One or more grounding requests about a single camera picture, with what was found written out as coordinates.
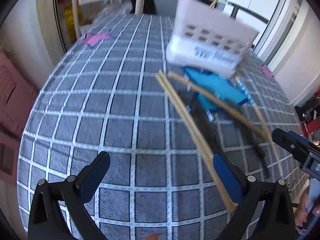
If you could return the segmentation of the person's right hand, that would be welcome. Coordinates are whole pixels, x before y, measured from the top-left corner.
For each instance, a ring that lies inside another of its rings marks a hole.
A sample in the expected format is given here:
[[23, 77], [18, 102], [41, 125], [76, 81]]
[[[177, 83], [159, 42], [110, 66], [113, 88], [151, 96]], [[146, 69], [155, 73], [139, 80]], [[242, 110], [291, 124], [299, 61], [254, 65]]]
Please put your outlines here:
[[[306, 205], [309, 200], [309, 186], [304, 190], [298, 207], [295, 211], [295, 225], [296, 229], [300, 229], [307, 221], [308, 213], [306, 211]], [[319, 219], [317, 220], [317, 223], [314, 225], [312, 230], [305, 236], [304, 239], [319, 239]]]

